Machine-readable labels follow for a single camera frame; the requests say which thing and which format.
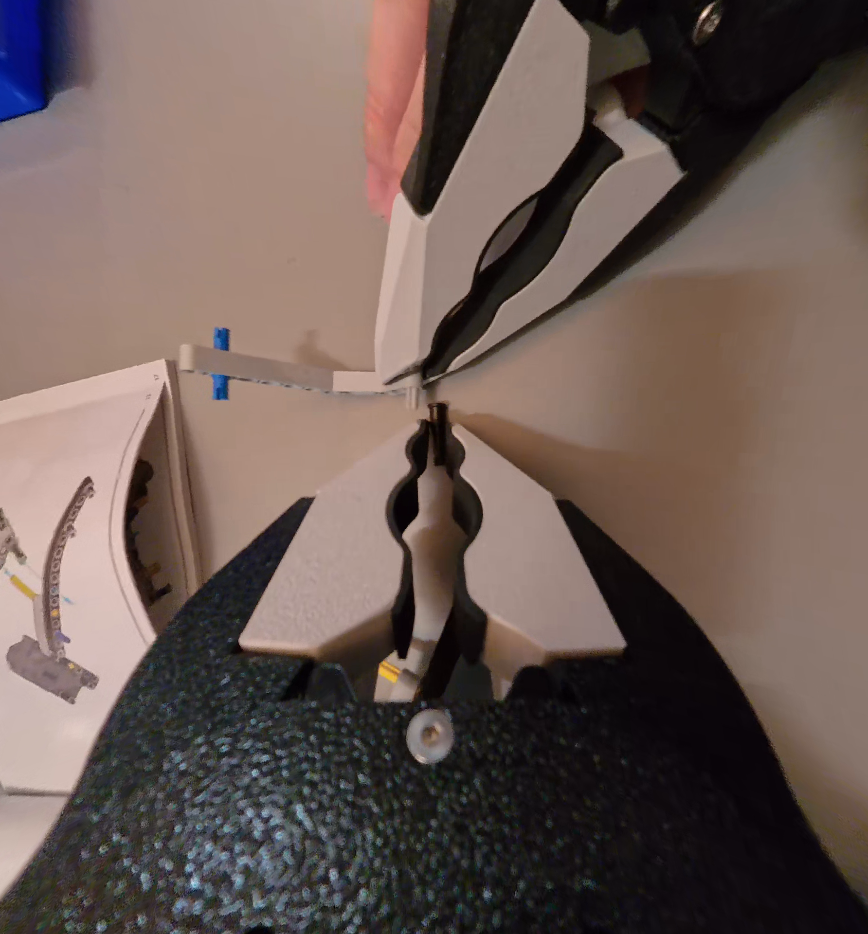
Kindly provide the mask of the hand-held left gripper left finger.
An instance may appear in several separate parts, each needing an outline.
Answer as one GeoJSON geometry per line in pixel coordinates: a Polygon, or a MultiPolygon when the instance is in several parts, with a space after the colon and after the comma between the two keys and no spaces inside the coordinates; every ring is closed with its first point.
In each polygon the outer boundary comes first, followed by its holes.
{"type": "Polygon", "coordinates": [[[410,425],[320,488],[240,636],[299,658],[407,655],[416,621],[404,532],[419,513],[428,426],[410,425]]]}

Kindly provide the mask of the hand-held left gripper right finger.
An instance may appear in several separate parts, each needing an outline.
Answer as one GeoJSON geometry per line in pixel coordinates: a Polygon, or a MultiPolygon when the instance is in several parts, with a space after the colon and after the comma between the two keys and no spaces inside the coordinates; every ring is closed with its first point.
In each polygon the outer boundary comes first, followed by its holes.
{"type": "Polygon", "coordinates": [[[571,660],[620,655],[626,640],[555,497],[464,427],[455,491],[482,511],[465,551],[466,591],[486,615],[476,660],[571,660]]]}

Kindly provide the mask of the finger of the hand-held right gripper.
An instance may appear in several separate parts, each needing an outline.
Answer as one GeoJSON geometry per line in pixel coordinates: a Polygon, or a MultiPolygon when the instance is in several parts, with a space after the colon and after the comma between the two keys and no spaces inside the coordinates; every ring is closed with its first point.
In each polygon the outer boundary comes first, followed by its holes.
{"type": "Polygon", "coordinates": [[[590,38],[557,1],[432,2],[420,139],[394,199],[374,336],[383,383],[419,373],[487,247],[580,137],[590,38]]]}
{"type": "Polygon", "coordinates": [[[463,368],[562,305],[684,175],[669,145],[627,116],[612,83],[592,86],[576,146],[518,237],[440,326],[426,380],[463,368]]]}

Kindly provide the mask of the light grey toy beam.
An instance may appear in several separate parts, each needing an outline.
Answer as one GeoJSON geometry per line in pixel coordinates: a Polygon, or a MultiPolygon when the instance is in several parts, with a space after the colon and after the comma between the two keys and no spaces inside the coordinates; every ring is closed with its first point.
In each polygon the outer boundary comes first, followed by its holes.
{"type": "Polygon", "coordinates": [[[333,395],[401,395],[407,378],[386,384],[374,371],[334,370],[321,366],[266,359],[196,344],[181,344],[181,372],[212,377],[222,374],[232,381],[322,392],[333,395]]]}

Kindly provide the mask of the light grey desk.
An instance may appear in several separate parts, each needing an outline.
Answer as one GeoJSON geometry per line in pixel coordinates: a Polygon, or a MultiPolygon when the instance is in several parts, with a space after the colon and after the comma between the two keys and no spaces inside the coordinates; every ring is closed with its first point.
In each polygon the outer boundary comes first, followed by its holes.
{"type": "MultiPolygon", "coordinates": [[[[372,365],[370,2],[64,2],[0,124],[0,399],[210,344],[372,365]]],[[[690,219],[443,386],[691,613],[868,903],[868,50],[690,219]]]]}

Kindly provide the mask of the person's right hand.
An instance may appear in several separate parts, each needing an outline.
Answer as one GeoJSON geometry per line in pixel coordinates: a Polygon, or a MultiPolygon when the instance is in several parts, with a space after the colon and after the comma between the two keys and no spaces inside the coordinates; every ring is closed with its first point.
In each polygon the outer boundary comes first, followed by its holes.
{"type": "Polygon", "coordinates": [[[390,220],[420,137],[429,1],[374,1],[363,115],[371,212],[390,220]]]}

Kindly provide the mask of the white instruction booklet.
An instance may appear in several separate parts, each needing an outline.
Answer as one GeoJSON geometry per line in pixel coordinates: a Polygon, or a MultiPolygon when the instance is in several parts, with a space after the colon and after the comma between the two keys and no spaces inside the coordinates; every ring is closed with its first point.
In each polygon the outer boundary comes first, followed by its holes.
{"type": "Polygon", "coordinates": [[[0,401],[0,900],[201,584],[174,363],[0,401]]]}

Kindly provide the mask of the blue plastic bin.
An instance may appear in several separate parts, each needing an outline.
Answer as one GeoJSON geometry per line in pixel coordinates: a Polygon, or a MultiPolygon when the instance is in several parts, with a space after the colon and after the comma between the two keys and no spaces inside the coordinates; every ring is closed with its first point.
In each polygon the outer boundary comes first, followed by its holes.
{"type": "Polygon", "coordinates": [[[46,107],[44,3],[0,1],[0,123],[46,107]]]}

